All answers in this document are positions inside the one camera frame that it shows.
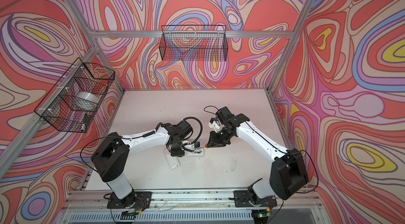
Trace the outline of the white remote control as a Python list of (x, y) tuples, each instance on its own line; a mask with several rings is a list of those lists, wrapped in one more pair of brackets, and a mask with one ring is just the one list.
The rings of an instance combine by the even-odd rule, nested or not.
[(195, 149), (188, 146), (185, 146), (185, 155), (184, 157), (204, 157), (204, 149)]

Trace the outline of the white battery cover plate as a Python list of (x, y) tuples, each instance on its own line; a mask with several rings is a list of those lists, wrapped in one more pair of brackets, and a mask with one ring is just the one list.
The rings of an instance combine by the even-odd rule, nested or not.
[(171, 153), (168, 150), (164, 150), (166, 161), (171, 170), (177, 169), (180, 167), (180, 162), (177, 157), (172, 157)]

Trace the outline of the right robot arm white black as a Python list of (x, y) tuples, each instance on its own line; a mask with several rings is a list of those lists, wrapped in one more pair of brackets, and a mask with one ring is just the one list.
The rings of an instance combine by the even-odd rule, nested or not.
[(247, 191), (251, 199), (277, 196), (288, 200), (308, 182), (308, 172), (303, 154), (297, 149), (287, 149), (261, 132), (244, 114), (234, 115), (223, 107), (211, 118), (212, 129), (206, 148), (221, 148), (231, 144), (233, 138), (248, 143), (271, 166), (270, 177), (258, 179)]

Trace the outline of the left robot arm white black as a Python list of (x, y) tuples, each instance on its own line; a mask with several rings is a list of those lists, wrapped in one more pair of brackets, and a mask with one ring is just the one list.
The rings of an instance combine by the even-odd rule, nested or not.
[(182, 120), (176, 125), (159, 123), (152, 131), (119, 135), (110, 133), (91, 156), (91, 162), (100, 178), (113, 191), (119, 200), (135, 196), (132, 185), (124, 174), (127, 159), (144, 150), (156, 146), (166, 146), (174, 157), (183, 157), (183, 141), (192, 134), (192, 126)]

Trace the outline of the small black item in basket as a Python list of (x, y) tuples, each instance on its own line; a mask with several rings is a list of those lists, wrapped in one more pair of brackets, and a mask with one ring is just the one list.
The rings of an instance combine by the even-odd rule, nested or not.
[(92, 119), (92, 116), (91, 115), (88, 115), (87, 113), (84, 115), (84, 117), (83, 117), (83, 120), (82, 120), (82, 125), (84, 126), (84, 127), (87, 127), (90, 123), (91, 123), (91, 119)]

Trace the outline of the white tape roll in basket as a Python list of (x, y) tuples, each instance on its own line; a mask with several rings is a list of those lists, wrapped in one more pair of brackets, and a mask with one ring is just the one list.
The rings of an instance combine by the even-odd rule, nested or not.
[(93, 111), (100, 99), (89, 92), (79, 92), (73, 100), (74, 105), (80, 111)]

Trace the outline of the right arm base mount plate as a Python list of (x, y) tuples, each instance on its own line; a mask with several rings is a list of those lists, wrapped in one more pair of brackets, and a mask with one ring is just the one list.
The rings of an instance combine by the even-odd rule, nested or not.
[(259, 198), (250, 190), (235, 190), (230, 200), (235, 203), (237, 208), (266, 207), (272, 209), (278, 205), (274, 196)]

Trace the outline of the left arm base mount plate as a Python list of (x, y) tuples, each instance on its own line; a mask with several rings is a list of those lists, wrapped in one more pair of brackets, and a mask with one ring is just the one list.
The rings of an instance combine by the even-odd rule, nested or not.
[(129, 193), (123, 199), (119, 199), (118, 196), (112, 192), (108, 198), (107, 208), (145, 210), (150, 207), (151, 197), (151, 191), (135, 191)]

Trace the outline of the aluminium front rail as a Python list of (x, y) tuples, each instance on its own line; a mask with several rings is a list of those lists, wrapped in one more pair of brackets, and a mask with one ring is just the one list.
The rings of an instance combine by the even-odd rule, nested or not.
[(58, 224), (328, 224), (316, 193), (288, 200), (272, 196), (262, 206), (243, 207), (234, 188), (139, 191), (134, 209), (110, 209), (107, 190), (68, 196)]

